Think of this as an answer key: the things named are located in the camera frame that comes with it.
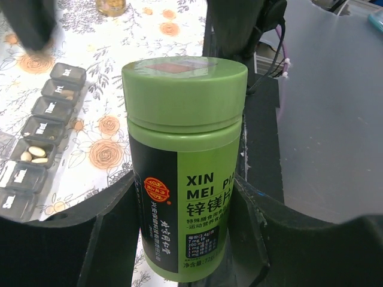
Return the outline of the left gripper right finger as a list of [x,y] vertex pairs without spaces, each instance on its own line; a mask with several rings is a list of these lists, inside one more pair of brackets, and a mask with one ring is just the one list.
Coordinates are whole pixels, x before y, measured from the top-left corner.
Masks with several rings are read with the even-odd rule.
[[332,224],[234,180],[229,212],[238,286],[381,286],[382,216]]

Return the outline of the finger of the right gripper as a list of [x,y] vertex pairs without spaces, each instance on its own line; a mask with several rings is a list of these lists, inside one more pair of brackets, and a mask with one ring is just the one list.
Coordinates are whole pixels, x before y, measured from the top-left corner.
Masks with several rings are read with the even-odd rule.
[[56,27],[54,0],[1,0],[1,11],[23,44],[32,51],[43,51]]
[[207,6],[222,56],[249,59],[261,36],[284,21],[287,1],[210,0]]

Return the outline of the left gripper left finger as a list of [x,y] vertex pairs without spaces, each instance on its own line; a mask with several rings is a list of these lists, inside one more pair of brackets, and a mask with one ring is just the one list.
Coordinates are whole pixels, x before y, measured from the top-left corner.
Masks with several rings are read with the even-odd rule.
[[139,234],[133,173],[45,221],[1,219],[2,286],[130,286]]

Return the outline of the green bottle cap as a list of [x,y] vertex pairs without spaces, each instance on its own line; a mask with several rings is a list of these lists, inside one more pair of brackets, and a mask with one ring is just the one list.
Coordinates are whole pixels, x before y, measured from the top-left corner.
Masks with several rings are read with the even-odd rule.
[[122,67],[128,119],[175,133],[218,130],[240,120],[248,69],[215,57],[176,56]]

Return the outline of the grey weekly pill organizer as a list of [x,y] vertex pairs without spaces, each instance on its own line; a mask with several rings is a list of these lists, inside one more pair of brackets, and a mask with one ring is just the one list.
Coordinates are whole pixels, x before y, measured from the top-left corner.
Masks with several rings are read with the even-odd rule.
[[57,63],[27,114],[19,138],[1,133],[1,216],[33,217],[50,193],[59,165],[59,145],[86,83],[86,70]]

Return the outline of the green pill bottle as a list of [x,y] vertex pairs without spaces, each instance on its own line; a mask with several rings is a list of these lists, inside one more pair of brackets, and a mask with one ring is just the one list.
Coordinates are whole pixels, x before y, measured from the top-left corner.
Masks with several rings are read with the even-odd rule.
[[209,276],[225,252],[241,124],[193,134],[128,127],[148,265],[174,282]]

